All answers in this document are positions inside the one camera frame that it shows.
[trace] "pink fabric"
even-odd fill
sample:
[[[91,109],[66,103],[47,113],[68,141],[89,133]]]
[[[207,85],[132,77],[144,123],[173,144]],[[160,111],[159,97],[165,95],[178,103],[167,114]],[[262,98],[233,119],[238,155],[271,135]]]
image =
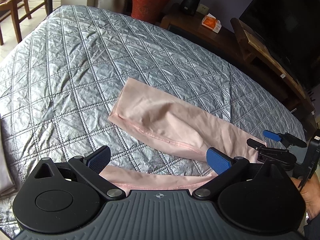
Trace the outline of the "pink fabric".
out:
[[[230,157],[257,162],[258,152],[247,146],[252,138],[233,124],[175,96],[129,78],[108,118],[146,145],[164,153],[206,161],[209,147]],[[193,189],[213,179],[208,176],[154,175],[107,166],[100,175],[127,193],[131,189]]]

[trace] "wooden chair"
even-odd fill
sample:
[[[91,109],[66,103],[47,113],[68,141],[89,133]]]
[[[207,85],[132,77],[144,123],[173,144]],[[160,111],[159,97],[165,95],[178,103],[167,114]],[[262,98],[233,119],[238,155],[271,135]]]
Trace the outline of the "wooden chair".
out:
[[[23,6],[25,8],[26,14],[19,19],[18,9]],[[0,11],[4,11],[4,10],[9,10],[9,11],[0,17],[0,22],[2,22],[9,15],[11,15],[14,32],[16,34],[17,42],[19,43],[22,41],[21,31],[20,31],[20,22],[22,22],[27,17],[28,19],[31,19],[31,14],[36,10],[38,10],[41,6],[45,7],[45,11],[48,15],[47,0],[44,0],[44,2],[37,5],[31,11],[29,10],[28,0],[4,0],[0,3]],[[0,28],[0,45],[3,45],[1,28]]]

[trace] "silver screw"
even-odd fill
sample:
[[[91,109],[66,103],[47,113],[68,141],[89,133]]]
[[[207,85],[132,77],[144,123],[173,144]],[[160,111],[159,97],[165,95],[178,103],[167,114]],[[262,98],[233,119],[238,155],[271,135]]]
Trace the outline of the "silver screw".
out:
[[[200,188],[200,189],[197,189],[195,194],[198,196],[198,197],[207,197],[210,195],[210,190],[206,189],[206,188]]]
[[[109,189],[107,191],[107,195],[109,197],[119,197],[121,194],[122,194],[122,190],[120,190],[118,188]]]

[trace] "black speaker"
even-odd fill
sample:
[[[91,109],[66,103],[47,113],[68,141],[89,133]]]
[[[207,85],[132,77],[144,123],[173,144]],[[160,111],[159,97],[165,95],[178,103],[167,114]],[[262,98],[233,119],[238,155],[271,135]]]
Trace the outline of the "black speaker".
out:
[[[194,15],[197,11],[200,0],[183,0],[180,4],[180,11],[185,14]]]

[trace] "dark sleeve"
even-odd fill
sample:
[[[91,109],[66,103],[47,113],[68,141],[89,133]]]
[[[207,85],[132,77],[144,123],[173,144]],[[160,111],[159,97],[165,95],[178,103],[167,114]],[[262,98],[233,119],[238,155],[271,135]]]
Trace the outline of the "dark sleeve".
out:
[[[320,214],[317,215],[313,220],[307,220],[307,225],[303,227],[304,236],[308,240],[319,240],[320,239]]]

